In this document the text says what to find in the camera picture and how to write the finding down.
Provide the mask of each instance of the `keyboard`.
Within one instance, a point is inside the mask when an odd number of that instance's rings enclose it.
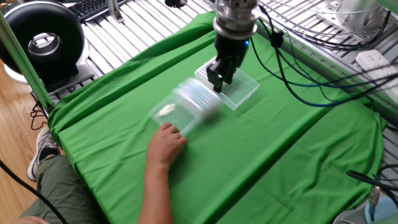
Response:
[[[86,19],[94,19],[97,16],[105,13],[108,10],[107,0],[82,0],[68,9],[79,19],[85,21]]]

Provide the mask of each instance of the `plastic lid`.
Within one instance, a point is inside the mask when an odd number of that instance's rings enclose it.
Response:
[[[215,61],[216,57],[205,63],[195,71],[195,78],[201,81],[207,88],[213,89],[213,85],[207,79],[206,68]],[[236,110],[245,102],[256,90],[260,84],[247,75],[244,71],[238,69],[232,78],[232,84],[223,83],[221,93],[216,93],[226,105],[232,110]]]
[[[172,123],[182,136],[210,114],[218,111],[221,99],[196,79],[188,78],[150,113],[159,124]]]

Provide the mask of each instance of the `human hand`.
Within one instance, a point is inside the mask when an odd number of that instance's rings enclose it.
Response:
[[[149,141],[146,166],[168,170],[186,143],[176,126],[162,124]]]
[[[39,217],[29,216],[24,218],[18,218],[17,220],[11,222],[10,224],[50,224],[50,223]]]

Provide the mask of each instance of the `person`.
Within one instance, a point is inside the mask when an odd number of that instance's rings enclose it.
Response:
[[[178,129],[164,123],[149,141],[144,173],[144,196],[138,224],[173,222],[169,194],[169,169],[187,144]],[[69,224],[108,223],[90,191],[80,181],[49,128],[37,136],[36,154],[27,171],[37,190],[62,214]],[[58,224],[61,221],[37,199],[19,219],[10,224]]]

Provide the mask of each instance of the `green cloth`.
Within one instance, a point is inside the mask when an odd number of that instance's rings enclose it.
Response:
[[[139,216],[146,147],[159,127],[149,117],[149,111],[216,55],[213,18],[214,12],[199,15],[180,32],[66,96],[50,114],[52,134],[113,224],[134,223]],[[279,74],[270,43],[260,35],[255,35],[253,40],[265,65]],[[303,67],[313,78],[325,81]],[[189,146],[170,171],[171,204],[177,224],[214,223],[220,219],[331,110],[309,107],[297,101],[283,82],[260,66],[252,48],[241,68],[260,84],[257,92],[236,111],[223,105],[217,118],[193,130],[187,136]],[[310,83],[286,64],[284,70],[292,82]],[[308,101],[328,103],[319,88],[294,87],[294,90]],[[347,97],[336,88],[324,91],[334,100]],[[347,113],[370,112],[361,103],[353,104],[357,107],[348,108]],[[358,125],[377,121],[379,118],[369,118]],[[345,128],[337,126],[325,134],[333,136],[337,134],[335,130]],[[371,132],[373,140],[381,133],[376,128],[366,131]],[[382,144],[367,140],[380,157]],[[371,167],[377,167],[379,159],[368,159]],[[296,169],[295,163],[290,167]],[[360,186],[351,192],[352,195],[345,195],[355,199],[351,202],[364,195],[366,184]],[[336,206],[343,208],[347,203]]]
[[[220,220],[224,223],[332,223],[364,199],[369,185],[347,170],[372,174],[381,161],[378,113],[357,102],[333,108],[312,126]]]

